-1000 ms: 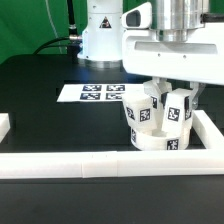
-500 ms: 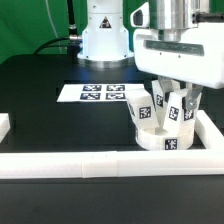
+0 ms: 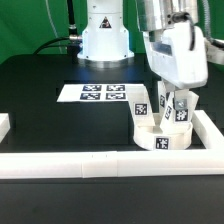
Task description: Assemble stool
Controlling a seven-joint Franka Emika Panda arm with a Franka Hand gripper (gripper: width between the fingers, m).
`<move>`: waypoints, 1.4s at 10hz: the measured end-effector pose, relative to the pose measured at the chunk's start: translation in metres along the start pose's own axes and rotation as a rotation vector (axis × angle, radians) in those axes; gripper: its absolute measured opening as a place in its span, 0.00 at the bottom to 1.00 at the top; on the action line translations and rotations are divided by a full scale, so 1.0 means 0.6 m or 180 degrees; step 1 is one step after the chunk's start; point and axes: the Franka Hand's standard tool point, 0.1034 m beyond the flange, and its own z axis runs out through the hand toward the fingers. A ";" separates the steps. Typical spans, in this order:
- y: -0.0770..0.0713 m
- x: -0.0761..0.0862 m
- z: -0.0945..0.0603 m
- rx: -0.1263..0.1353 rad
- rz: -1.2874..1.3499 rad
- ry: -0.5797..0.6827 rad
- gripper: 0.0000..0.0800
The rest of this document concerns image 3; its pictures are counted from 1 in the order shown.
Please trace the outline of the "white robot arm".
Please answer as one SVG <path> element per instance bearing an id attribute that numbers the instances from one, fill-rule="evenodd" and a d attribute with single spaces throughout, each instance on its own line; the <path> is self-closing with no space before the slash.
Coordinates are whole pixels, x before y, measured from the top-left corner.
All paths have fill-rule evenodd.
<path id="1" fill-rule="evenodd" d="M 204 37 L 196 0 L 135 0 L 151 70 L 174 94 L 174 109 L 193 109 L 198 97 L 190 92 L 208 79 Z M 87 0 L 87 27 L 82 32 L 80 61 L 109 67 L 130 60 L 129 31 L 123 25 L 123 0 Z"/>

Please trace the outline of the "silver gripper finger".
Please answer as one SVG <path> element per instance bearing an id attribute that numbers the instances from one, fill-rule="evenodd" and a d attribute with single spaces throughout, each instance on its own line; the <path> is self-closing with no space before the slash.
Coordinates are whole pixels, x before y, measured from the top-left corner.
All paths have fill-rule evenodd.
<path id="1" fill-rule="evenodd" d="M 185 110 L 187 108 L 188 89 L 175 90 L 173 98 L 173 106 L 176 111 Z"/>
<path id="2" fill-rule="evenodd" d="M 175 91 L 175 86 L 165 79 L 163 79 L 163 84 L 165 87 L 166 98 L 169 98 L 170 93 Z"/>

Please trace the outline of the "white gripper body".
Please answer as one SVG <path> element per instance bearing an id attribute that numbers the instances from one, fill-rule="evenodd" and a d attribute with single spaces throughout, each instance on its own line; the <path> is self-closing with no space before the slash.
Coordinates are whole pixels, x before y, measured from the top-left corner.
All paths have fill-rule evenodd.
<path id="1" fill-rule="evenodd" d="M 208 79 L 207 58 L 201 29 L 195 26 L 195 45 L 190 49 L 189 22 L 176 23 L 165 30 L 156 42 L 143 33 L 147 59 L 151 70 L 179 89 L 204 86 Z"/>

